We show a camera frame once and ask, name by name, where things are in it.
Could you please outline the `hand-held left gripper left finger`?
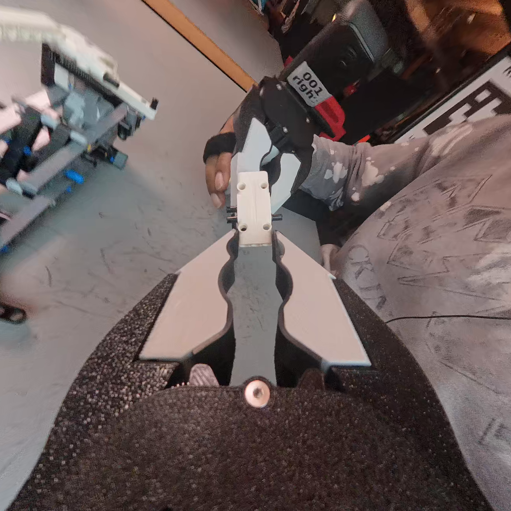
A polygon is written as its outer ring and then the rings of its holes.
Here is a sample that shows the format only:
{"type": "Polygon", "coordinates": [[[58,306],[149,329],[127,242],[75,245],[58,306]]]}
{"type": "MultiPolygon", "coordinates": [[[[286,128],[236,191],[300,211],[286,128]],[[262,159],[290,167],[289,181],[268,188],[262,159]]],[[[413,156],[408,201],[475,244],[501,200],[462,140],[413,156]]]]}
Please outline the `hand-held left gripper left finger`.
{"type": "Polygon", "coordinates": [[[196,364],[206,364],[221,386],[230,385],[236,340],[233,305],[239,232],[232,229],[179,271],[153,321],[138,359],[177,363],[169,385],[186,381],[196,364]]]}

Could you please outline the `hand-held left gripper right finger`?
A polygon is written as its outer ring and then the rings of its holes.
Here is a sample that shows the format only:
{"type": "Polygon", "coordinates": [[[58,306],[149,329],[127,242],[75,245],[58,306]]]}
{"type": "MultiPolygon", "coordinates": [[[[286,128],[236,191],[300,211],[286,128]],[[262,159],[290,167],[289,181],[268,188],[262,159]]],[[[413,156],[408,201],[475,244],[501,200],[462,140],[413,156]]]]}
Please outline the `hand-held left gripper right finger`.
{"type": "Polygon", "coordinates": [[[307,370],[316,369],[338,387],[334,369],[370,369],[336,278],[278,231],[273,232],[273,261],[282,298],[274,345],[277,386],[296,387],[307,370]]]}

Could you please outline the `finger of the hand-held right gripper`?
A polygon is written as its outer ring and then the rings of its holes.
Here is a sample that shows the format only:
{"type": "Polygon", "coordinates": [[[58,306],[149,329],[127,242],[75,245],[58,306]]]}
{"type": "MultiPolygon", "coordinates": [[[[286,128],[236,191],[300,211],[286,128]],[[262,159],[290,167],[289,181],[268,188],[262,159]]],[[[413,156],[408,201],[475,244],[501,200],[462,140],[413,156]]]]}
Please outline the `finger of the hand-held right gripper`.
{"type": "Polygon", "coordinates": [[[293,153],[279,154],[267,163],[272,214],[290,198],[299,169],[300,161],[293,153]]]}
{"type": "Polygon", "coordinates": [[[257,172],[261,165],[269,163],[277,156],[277,148],[272,145],[265,125],[252,118],[245,141],[231,160],[230,200],[236,201],[238,173],[257,172]]]}

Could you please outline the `white beam brick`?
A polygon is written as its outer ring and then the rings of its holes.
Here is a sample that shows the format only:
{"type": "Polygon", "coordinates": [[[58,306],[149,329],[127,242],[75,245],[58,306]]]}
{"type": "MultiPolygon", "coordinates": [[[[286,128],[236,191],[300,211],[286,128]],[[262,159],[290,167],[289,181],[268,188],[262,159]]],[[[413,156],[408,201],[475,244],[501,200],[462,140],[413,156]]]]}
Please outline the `white beam brick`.
{"type": "Polygon", "coordinates": [[[239,245],[271,246],[272,212],[267,172],[238,173],[236,202],[239,245]]]}

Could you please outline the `partly built toy truck chassis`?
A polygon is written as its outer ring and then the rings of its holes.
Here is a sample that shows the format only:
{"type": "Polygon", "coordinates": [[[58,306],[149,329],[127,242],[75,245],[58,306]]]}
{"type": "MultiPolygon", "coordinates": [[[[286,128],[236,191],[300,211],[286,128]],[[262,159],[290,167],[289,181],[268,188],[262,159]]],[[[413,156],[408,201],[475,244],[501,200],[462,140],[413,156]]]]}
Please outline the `partly built toy truck chassis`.
{"type": "Polygon", "coordinates": [[[123,169],[113,146],[154,120],[158,100],[124,84],[117,62],[48,15],[1,6],[1,41],[41,44],[42,90],[1,105],[1,251],[84,182],[80,163],[123,169]]]}

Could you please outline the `wood edged side desk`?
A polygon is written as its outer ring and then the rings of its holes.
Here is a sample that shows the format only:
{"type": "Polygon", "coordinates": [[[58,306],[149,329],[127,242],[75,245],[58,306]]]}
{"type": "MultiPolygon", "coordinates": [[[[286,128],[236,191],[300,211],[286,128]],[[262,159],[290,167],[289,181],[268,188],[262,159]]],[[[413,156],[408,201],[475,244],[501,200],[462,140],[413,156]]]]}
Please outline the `wood edged side desk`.
{"type": "Polygon", "coordinates": [[[144,1],[242,90],[284,65],[267,19],[251,1],[144,1]]]}

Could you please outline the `person's right hand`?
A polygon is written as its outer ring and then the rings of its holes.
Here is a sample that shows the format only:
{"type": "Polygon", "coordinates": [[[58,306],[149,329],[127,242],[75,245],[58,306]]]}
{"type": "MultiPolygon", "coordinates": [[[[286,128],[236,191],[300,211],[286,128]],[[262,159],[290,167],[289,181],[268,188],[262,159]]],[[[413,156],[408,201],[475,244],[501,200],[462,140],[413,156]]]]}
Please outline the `person's right hand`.
{"type": "Polygon", "coordinates": [[[208,194],[217,209],[225,206],[226,190],[231,177],[232,153],[223,152],[220,155],[208,157],[205,163],[205,179],[208,194]]]}

